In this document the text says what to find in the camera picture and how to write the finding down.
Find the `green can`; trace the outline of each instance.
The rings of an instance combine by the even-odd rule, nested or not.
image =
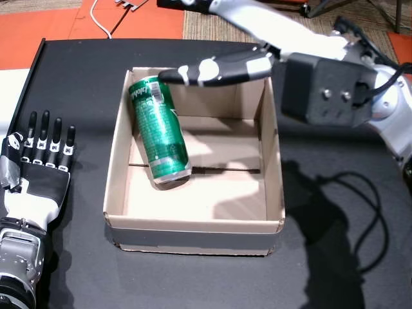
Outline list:
[[[130,86],[129,94],[154,182],[190,175],[192,167],[168,85],[157,76],[146,77]]]

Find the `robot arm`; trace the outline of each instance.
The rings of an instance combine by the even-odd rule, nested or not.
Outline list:
[[[33,112],[24,144],[22,134],[12,133],[4,139],[0,156],[0,184],[6,190],[8,212],[0,219],[1,308],[35,308],[35,287],[52,252],[47,227],[59,215],[70,182],[75,128],[69,127],[61,147],[62,120],[57,118],[48,141],[45,111],[35,144],[36,121]]]
[[[163,71],[160,80],[199,86],[246,82],[270,76],[278,58],[286,64],[281,102],[285,115],[314,125],[371,126],[385,141],[406,180],[412,179],[412,94],[401,75],[412,71],[411,64],[395,64],[362,30],[343,18],[337,19],[331,36],[325,36],[254,0],[172,2],[216,14],[261,45]],[[348,32],[359,41],[348,42],[342,36]]]

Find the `orange floor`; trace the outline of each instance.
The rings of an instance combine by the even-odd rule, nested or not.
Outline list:
[[[83,0],[78,9],[0,15],[0,70],[29,68],[43,37],[47,40],[107,37],[89,16],[92,3],[93,0]],[[114,0],[100,0],[93,14],[110,31],[124,10]],[[126,15],[113,38],[181,39],[182,32],[182,11],[158,8],[156,0],[149,0]]]
[[[412,62],[412,36],[388,33],[399,63]],[[407,76],[412,81],[412,74]]]

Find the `open cardboard box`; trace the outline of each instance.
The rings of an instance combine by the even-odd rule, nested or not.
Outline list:
[[[160,70],[126,73],[103,210],[113,241],[124,250],[267,255],[285,222],[271,80],[171,85],[193,173],[156,186],[128,89]]]

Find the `black tabletop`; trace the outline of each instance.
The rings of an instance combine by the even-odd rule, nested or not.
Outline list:
[[[78,148],[64,210],[50,227],[55,254],[39,285],[39,308],[412,307],[411,197],[367,127],[310,127],[278,112],[287,220],[268,257],[123,252],[112,244],[102,207],[126,70],[179,66],[245,47],[46,42],[17,127],[25,129],[32,110],[49,109],[64,126],[77,126]],[[277,64],[277,103],[282,72]]]

